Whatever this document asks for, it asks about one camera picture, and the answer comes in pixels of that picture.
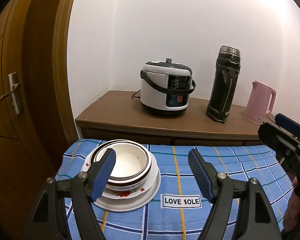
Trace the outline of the person's right hand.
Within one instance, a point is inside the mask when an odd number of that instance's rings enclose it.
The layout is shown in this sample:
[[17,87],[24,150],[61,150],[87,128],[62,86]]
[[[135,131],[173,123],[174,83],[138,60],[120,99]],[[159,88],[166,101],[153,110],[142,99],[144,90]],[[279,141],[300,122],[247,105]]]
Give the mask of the person's right hand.
[[288,206],[283,217],[283,228],[286,232],[290,232],[296,227],[299,220],[299,213],[300,198],[295,194],[295,192],[293,192],[288,201]]

